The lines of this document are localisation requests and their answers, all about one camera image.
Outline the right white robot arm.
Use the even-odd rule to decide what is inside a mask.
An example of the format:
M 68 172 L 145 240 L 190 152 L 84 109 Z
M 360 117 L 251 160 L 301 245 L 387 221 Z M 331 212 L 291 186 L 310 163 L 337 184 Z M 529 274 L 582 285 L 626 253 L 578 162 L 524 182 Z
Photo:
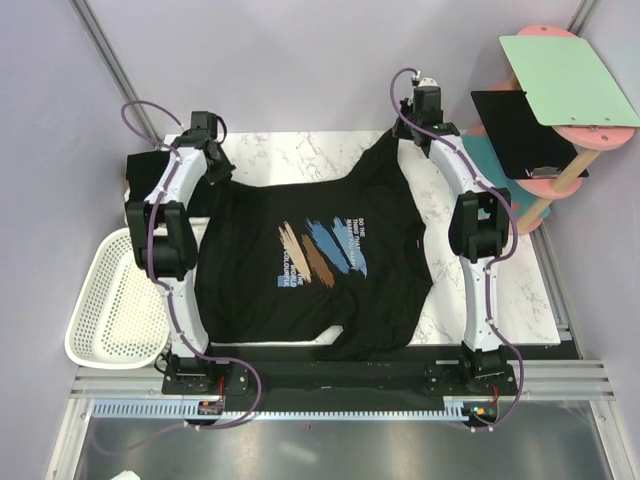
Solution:
M 496 351 L 503 344 L 495 333 L 498 263 L 515 253 L 504 250 L 513 224 L 510 193 L 494 187 L 480 172 L 453 125 L 417 126 L 400 114 L 394 135 L 421 148 L 456 195 L 448 239 L 464 278 L 463 344 L 473 353 Z

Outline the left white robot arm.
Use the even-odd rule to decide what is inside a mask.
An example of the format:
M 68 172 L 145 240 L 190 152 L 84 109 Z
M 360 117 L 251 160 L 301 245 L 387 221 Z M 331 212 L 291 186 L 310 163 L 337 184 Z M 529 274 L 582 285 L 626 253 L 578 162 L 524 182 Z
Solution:
M 216 126 L 192 126 L 159 150 L 130 154 L 125 178 L 125 217 L 134 260 L 163 297 L 171 332 L 171 352 L 199 358 L 185 382 L 208 393 L 219 382 L 210 357 L 209 334 L 195 293 L 199 242 L 194 219 L 206 219 L 227 193 L 234 166 L 217 139 Z

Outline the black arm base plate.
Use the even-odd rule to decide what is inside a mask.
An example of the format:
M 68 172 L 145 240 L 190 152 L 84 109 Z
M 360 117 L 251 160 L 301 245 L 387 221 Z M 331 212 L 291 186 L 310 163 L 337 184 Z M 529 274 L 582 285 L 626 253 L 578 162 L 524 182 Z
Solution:
M 161 391 L 167 395 L 244 396 L 257 386 L 248 367 L 259 374 L 265 395 L 276 390 L 418 391 L 436 396 L 514 395 L 517 376 L 504 347 L 469 351 L 462 345 L 408 346 L 374 353 L 362 360 L 326 360 L 312 346 L 222 346 L 209 349 L 218 363 L 168 353 Z

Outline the black printed t shirt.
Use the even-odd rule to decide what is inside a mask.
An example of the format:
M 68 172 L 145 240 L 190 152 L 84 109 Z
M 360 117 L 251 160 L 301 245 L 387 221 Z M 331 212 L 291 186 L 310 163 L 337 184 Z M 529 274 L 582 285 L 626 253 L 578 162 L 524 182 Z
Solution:
M 408 345 L 433 281 L 424 221 L 384 133 L 343 178 L 212 190 L 195 293 L 216 343 L 303 342 L 323 360 Z

